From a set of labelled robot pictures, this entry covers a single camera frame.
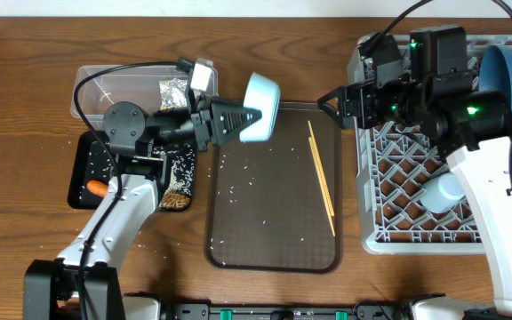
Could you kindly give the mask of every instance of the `wooden tabletop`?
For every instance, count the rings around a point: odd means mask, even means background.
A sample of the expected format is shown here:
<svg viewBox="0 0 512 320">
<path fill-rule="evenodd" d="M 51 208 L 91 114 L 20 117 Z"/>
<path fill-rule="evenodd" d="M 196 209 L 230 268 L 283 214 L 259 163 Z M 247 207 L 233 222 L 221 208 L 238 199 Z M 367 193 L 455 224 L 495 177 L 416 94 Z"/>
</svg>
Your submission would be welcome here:
<svg viewBox="0 0 512 320">
<path fill-rule="evenodd" d="M 82 121 L 70 115 L 82 65 L 214 60 L 219 92 L 243 97 L 251 72 L 277 81 L 284 100 L 314 101 L 346 83 L 357 38 L 389 19 L 0 18 L 0 318 L 19 318 L 23 275 L 52 260 L 92 211 L 73 210 L 67 192 Z M 510 20 L 401 23 L 397 34 L 460 23 L 469 34 L 512 34 Z M 231 271 L 203 254 L 212 153 L 200 154 L 194 202 L 144 224 L 120 273 L 122 292 L 215 304 L 352 304 L 445 292 L 491 301 L 484 256 L 374 256 L 360 244 L 354 132 L 343 133 L 343 260 L 329 275 Z"/>
</svg>

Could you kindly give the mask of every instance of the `dish rack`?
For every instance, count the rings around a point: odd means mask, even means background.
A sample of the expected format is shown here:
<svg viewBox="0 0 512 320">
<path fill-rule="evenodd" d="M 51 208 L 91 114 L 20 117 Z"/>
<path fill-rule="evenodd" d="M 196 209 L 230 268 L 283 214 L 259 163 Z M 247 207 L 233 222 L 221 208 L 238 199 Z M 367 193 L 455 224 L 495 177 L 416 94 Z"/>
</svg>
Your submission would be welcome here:
<svg viewBox="0 0 512 320">
<path fill-rule="evenodd" d="M 409 71 L 410 37 L 395 36 L 395 40 L 404 57 L 403 68 Z M 493 44 L 512 47 L 512 36 L 468 36 L 468 68 L 478 72 L 486 48 Z M 374 78 L 372 62 L 359 58 L 355 49 L 347 66 L 349 84 Z M 405 132 L 429 146 L 419 127 L 389 122 L 369 130 L 356 129 L 356 192 L 363 248 L 372 254 L 484 254 L 465 197 L 442 214 L 429 212 L 421 204 L 422 184 L 449 169 L 435 147 L 425 148 L 405 137 Z"/>
</svg>

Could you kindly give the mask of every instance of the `wooden chopstick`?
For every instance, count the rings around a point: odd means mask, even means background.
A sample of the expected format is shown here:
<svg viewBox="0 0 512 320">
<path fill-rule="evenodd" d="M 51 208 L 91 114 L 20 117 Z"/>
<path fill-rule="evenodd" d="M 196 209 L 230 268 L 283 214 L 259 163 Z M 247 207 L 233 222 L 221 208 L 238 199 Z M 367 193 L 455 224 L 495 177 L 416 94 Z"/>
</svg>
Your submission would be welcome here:
<svg viewBox="0 0 512 320">
<path fill-rule="evenodd" d="M 319 149 L 317 148 L 316 136 L 315 136 L 315 134 L 313 134 L 313 129 L 311 128 L 311 121 L 308 121 L 308 125 L 309 125 L 309 133 L 311 133 L 311 140 L 313 141 L 313 145 L 314 145 L 314 147 L 312 147 L 312 148 L 314 148 L 316 150 L 317 161 L 319 162 L 319 172 L 321 173 L 321 178 L 319 178 L 321 181 L 319 181 L 319 183 L 322 185 L 322 188 L 324 188 L 324 190 L 325 190 L 325 193 L 326 193 L 325 196 L 327 196 L 327 203 L 329 204 L 329 208 L 330 208 L 329 213 L 331 214 L 332 217 L 334 217 L 335 211 L 333 210 L 333 203 L 331 201 L 331 196 L 329 194 L 329 188 L 327 187 L 327 180 L 325 179 L 324 166 L 321 163 L 321 157 L 319 156 Z"/>
<path fill-rule="evenodd" d="M 324 198 L 325 212 L 327 213 L 327 219 L 329 221 L 329 226 L 331 227 L 331 232 L 333 233 L 333 236 L 335 236 L 335 227 L 333 226 L 332 220 L 332 217 L 335 215 L 335 213 L 333 212 L 331 198 L 329 196 L 329 189 L 327 188 L 327 184 L 324 183 L 325 176 L 322 174 L 323 168 L 321 168 L 321 158 L 319 157 L 319 150 L 317 149 L 317 144 L 315 144 L 314 139 L 312 137 L 309 137 L 308 140 L 309 147 L 311 148 L 313 162 L 316 165 L 317 179 L 319 180 L 319 186 L 321 187 L 321 195 Z"/>
</svg>

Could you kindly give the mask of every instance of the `transparent plastic bin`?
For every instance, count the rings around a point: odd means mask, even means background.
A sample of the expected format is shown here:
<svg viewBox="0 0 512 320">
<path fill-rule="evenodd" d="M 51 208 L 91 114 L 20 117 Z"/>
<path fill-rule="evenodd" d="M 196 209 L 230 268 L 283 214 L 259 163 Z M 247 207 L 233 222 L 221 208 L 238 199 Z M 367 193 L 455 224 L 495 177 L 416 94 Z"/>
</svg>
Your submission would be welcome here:
<svg viewBox="0 0 512 320">
<path fill-rule="evenodd" d="M 395 40 L 408 71 L 410 37 L 395 36 Z M 468 68 L 478 72 L 480 60 L 492 44 L 512 47 L 512 36 L 468 36 Z M 349 84 L 374 78 L 369 62 L 359 58 L 355 50 L 347 66 Z M 371 254 L 484 254 L 465 197 L 441 214 L 433 214 L 421 204 L 422 184 L 449 168 L 436 148 L 425 149 L 401 134 L 413 133 L 429 145 L 418 127 L 397 126 L 396 130 L 392 122 L 370 130 L 356 129 L 356 192 L 363 248 Z"/>
<path fill-rule="evenodd" d="M 76 86 L 87 76 L 116 65 L 82 66 L 76 75 Z M 187 80 L 188 75 L 174 66 L 150 66 L 128 68 L 104 76 L 99 76 L 86 83 L 78 94 L 80 108 L 97 130 L 102 130 L 104 113 L 111 105 L 120 101 L 129 101 L 153 113 L 161 107 L 159 82 L 172 79 Z M 217 70 L 212 69 L 211 80 L 207 93 L 216 96 L 218 93 Z M 70 113 L 80 119 L 74 101 L 71 102 Z"/>
</svg>

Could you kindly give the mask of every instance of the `blue plate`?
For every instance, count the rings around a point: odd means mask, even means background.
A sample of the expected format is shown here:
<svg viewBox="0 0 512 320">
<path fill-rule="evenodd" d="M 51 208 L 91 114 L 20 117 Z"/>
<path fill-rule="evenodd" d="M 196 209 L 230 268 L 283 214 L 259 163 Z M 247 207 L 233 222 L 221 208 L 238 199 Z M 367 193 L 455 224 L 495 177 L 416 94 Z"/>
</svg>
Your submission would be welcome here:
<svg viewBox="0 0 512 320">
<path fill-rule="evenodd" d="M 485 52 L 479 72 L 479 91 L 501 92 L 512 110 L 512 48 L 492 45 Z"/>
</svg>

